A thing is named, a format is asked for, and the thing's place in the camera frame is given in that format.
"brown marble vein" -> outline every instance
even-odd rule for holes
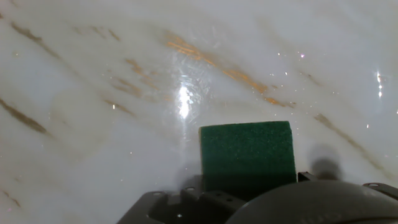
[[[10,3],[11,3],[13,6],[15,6],[15,7],[19,7],[19,6],[17,5],[17,3],[15,2],[15,0],[10,0]]]
[[[140,76],[142,76],[142,77],[144,77],[144,78],[146,78],[148,80],[152,80],[151,77],[147,76],[144,73],[143,69],[138,65],[138,63],[135,60],[133,60],[133,59],[125,59],[125,61],[127,63],[129,63],[130,65],[132,65],[131,70],[133,70],[135,73],[137,73],[138,75],[140,75]]]
[[[55,53],[52,49],[50,49],[50,47],[48,47],[47,45],[45,45],[43,43],[43,40],[41,37],[36,37],[34,36],[29,29],[23,29],[19,26],[17,26],[17,24],[15,22],[11,23],[11,27],[17,31],[19,34],[27,37],[28,39],[32,40],[33,42],[35,42],[37,45],[41,46],[47,53],[49,53],[51,56],[55,57],[56,59],[61,59],[61,57]]]
[[[21,205],[19,204],[19,202],[16,199],[10,197],[10,195],[7,192],[5,192],[5,191],[2,191],[2,192],[7,196],[7,198],[11,199],[18,207],[21,207]]]
[[[111,29],[108,29],[108,31],[112,35],[113,38],[115,38],[117,41],[120,41],[120,37],[117,36]]]
[[[94,32],[96,32],[96,33],[97,33],[98,35],[100,35],[102,38],[106,39],[105,35],[102,34],[102,33],[100,32],[100,30],[99,30],[97,27],[92,26],[91,28],[93,29]]]
[[[385,168],[377,161],[375,158],[372,157],[368,151],[361,146],[359,143],[357,143],[351,136],[337,128],[327,117],[325,117],[323,114],[318,114],[316,117],[314,117],[317,121],[321,122],[323,125],[325,125],[328,129],[334,131],[337,135],[345,139],[354,149],[356,149],[362,156],[362,158],[366,159],[375,169],[381,171],[384,176],[387,178],[393,177],[393,175],[385,170]]]
[[[83,35],[83,34],[80,32],[80,29],[79,29],[79,28],[73,27],[72,29],[73,29],[73,31],[75,31],[77,34]]]
[[[296,103],[295,102],[290,102],[290,103],[287,103],[286,106],[288,106],[290,108],[295,108],[296,107]]]
[[[155,90],[159,90],[159,88],[157,88],[150,80],[148,80],[148,79],[146,79],[146,78],[143,78],[143,79],[141,80],[141,82],[142,82],[143,84],[145,84],[145,85],[147,85],[147,86],[149,86],[149,87],[155,89]]]
[[[116,79],[119,82],[119,85],[113,84],[113,87],[115,87],[117,90],[121,90],[137,98],[140,98],[142,96],[142,91],[140,88],[136,87],[135,85],[129,83],[128,81],[122,78],[116,78]]]
[[[32,118],[24,115],[23,113],[19,112],[15,108],[9,106],[4,100],[0,98],[0,105],[15,119],[17,119],[22,124],[30,127],[31,129],[39,132],[39,133],[47,133],[47,130],[43,128],[38,122],[33,120]]]
[[[308,77],[308,79],[310,79],[314,84],[316,84],[317,86],[322,86],[321,85],[321,83],[320,82],[318,82],[316,79],[314,79],[314,77],[312,76],[312,75],[310,75],[310,74],[307,74],[307,75],[305,75],[305,76],[307,76]]]
[[[167,32],[165,35],[167,39],[166,46],[175,49],[176,51],[188,55],[191,59],[193,60],[202,60],[211,66],[214,66],[218,69],[220,69],[225,75],[229,76],[233,80],[244,83],[253,89],[255,89],[258,93],[261,95],[265,94],[265,92],[268,90],[268,86],[256,81],[252,77],[250,77],[248,74],[243,72],[241,69],[236,68],[238,67],[235,64],[229,63],[225,65],[224,63],[221,63],[220,60],[217,60],[215,57],[212,56],[212,54],[209,53],[204,53],[201,52],[199,49],[197,49],[195,46],[188,44],[185,42],[181,37],[179,37],[176,34],[173,34],[171,32]],[[273,105],[279,105],[279,106],[285,106],[284,104],[280,103],[274,98],[263,98],[265,101],[273,104]]]
[[[122,106],[122,105],[119,105],[119,104],[117,104],[117,103],[113,103],[112,101],[110,101],[110,100],[105,100],[105,103],[107,103],[107,104],[109,104],[109,105],[112,105],[112,106],[114,106],[114,108],[115,109],[118,109],[118,110],[121,110],[121,111],[123,111],[123,112],[126,112],[126,113],[128,113],[129,115],[131,115],[131,116],[133,116],[133,117],[137,117],[137,115],[135,114],[135,113],[133,113],[132,111],[129,111],[127,108],[125,108],[124,106]]]

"green scouring pad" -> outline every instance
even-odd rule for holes
[[[199,135],[205,191],[250,200],[296,182],[288,121],[207,126]]]

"marble surface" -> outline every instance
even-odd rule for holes
[[[0,1],[0,223],[116,223],[198,128],[290,121],[298,171],[398,187],[397,1]]]

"green sponge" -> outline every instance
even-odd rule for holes
[[[250,200],[296,182],[288,121],[201,127],[203,188]]]

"white marble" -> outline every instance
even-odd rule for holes
[[[397,187],[397,9],[0,1],[0,223],[116,223],[200,174],[209,124],[288,120],[298,171]]]

